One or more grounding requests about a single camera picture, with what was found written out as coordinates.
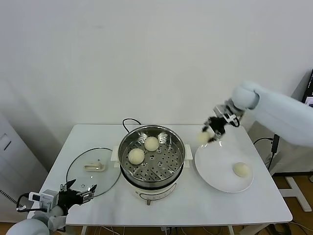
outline white table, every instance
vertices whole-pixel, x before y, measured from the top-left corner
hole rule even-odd
[[[202,126],[166,125],[197,150],[197,134]],[[122,125],[75,125],[56,159],[42,189],[59,190],[66,181],[71,162],[94,147],[113,148],[126,135]],[[292,220],[284,199],[243,127],[227,127],[224,141],[235,143],[251,156],[255,174],[244,192],[225,193],[208,185],[194,164],[185,168],[172,194],[150,206],[136,198],[121,175],[107,193],[82,206],[73,206],[67,225],[85,226],[228,226],[253,225],[241,234],[255,234],[270,223]]]

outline table leg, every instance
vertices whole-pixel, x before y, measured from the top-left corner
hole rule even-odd
[[[87,230],[88,226],[83,226],[82,232],[80,233],[80,235],[86,235],[86,230]]]
[[[235,235],[235,234],[234,234],[234,230],[233,230],[233,226],[229,225],[229,226],[228,226],[228,230],[229,230],[229,234],[230,234],[230,235]]]
[[[255,235],[257,232],[261,231],[268,225],[269,224],[248,225],[247,227],[240,231],[240,235]]]

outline black cable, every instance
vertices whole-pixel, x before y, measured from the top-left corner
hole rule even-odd
[[[289,227],[289,224],[280,224],[280,226],[282,226],[284,230],[283,232],[277,231],[275,225],[273,224],[268,225],[266,229],[271,235],[291,235],[291,229]]]
[[[17,201],[17,203],[16,203],[16,209],[17,209],[16,211],[17,211],[17,212],[20,212],[20,213],[22,213],[22,212],[33,212],[33,211],[34,211],[34,212],[37,212],[37,211],[47,212],[47,210],[44,209],[44,208],[19,209],[19,208],[20,208],[20,201],[21,201],[22,197],[28,198],[28,197],[29,197],[29,193],[24,193],[24,194],[22,194],[21,196],[19,196],[18,201]]]
[[[274,155],[275,155],[275,153],[272,153],[272,157],[270,158],[270,162],[269,162],[269,165],[268,165],[268,170],[269,170],[270,165],[272,164]]]
[[[255,145],[258,141],[261,141],[261,140],[269,140],[269,141],[273,141],[273,138],[267,138],[267,137],[264,137],[264,138],[259,138],[259,139],[257,139],[255,142],[253,142],[253,145]]]
[[[124,124],[124,122],[127,121],[127,120],[136,121],[139,125],[141,125],[141,123],[140,123],[138,120],[134,119],[134,118],[126,118],[126,119],[124,119],[123,122],[122,122],[122,124],[123,124],[125,130],[126,130],[128,133],[129,133],[129,130],[126,128],[126,126],[125,126],[125,124]]]

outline stainless steel steamer basket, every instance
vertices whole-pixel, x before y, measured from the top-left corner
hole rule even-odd
[[[150,152],[144,142],[156,137],[159,148]],[[145,159],[139,165],[128,161],[128,154],[134,148],[144,150]],[[180,175],[185,160],[185,146],[180,137],[172,130],[157,125],[142,126],[128,133],[118,148],[121,171],[132,185],[148,190],[164,188],[173,183]]]

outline floor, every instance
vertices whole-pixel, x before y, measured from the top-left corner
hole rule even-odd
[[[311,183],[307,176],[295,176],[295,181],[301,188],[303,194],[307,198],[308,202],[310,203],[311,207],[313,208],[313,183]],[[277,184],[278,188],[289,188],[288,184],[284,177],[274,177],[274,181]],[[285,198],[285,201],[293,215],[293,219],[295,222],[300,223],[311,230],[313,230],[313,212],[304,212],[302,208],[300,207],[298,201],[295,198]],[[0,223],[0,235],[5,235],[8,229],[13,224],[10,223]],[[235,234],[241,230],[243,226],[235,226],[234,232]],[[80,235],[80,231],[82,227],[73,227],[74,231]],[[227,227],[206,227],[206,229],[213,235],[226,235],[229,234]],[[313,232],[305,230],[305,232],[299,228],[299,226],[295,224],[290,224],[290,229],[293,235],[313,235]],[[123,234],[123,228],[122,227],[114,227],[114,231]],[[186,227],[183,228],[183,231],[187,235],[208,235],[203,228],[201,227]],[[176,234],[176,231],[172,231],[172,235],[184,235],[181,228],[178,228],[178,234]],[[87,229],[87,235],[111,235],[112,232],[99,227],[88,227]],[[137,234],[143,234],[143,235],[163,235],[164,232],[161,231],[159,227],[126,227],[125,228],[125,235],[137,235]],[[268,231],[263,229],[259,232],[259,235],[270,235]]]

